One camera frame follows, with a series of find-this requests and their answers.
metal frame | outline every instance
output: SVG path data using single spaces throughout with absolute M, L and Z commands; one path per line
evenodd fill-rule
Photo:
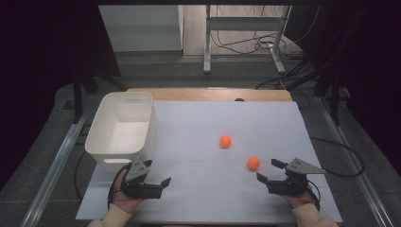
M 239 31 L 277 31 L 274 44 L 270 45 L 270 53 L 279 74 L 285 74 L 286 69 L 280 59 L 278 46 L 286 26 L 290 6 L 284 7 L 282 17 L 211 17 L 210 5 L 206 6 L 206 42 L 204 47 L 203 73 L 211 72 L 211 30 Z

white plastic bin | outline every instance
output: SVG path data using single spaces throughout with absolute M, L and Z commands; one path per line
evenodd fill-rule
M 97 109 L 85 149 L 107 171 L 117 172 L 137 156 L 143 162 L 150 160 L 155 138 L 151 94 L 110 93 Z

white table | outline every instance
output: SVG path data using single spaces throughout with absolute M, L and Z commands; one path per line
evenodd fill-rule
M 257 169 L 271 180 L 284 180 L 275 158 L 300 158 L 320 166 L 295 102 L 154 101 L 157 139 L 146 183 L 171 177 L 159 200 L 141 203 L 132 221 L 152 223 L 286 224 L 294 216 L 286 201 L 246 167 L 257 156 Z M 224 149 L 219 138 L 228 134 Z M 114 173 L 96 166 L 77 219 L 104 218 Z M 321 213 L 342 222 L 323 175 L 308 175 L 321 193 Z

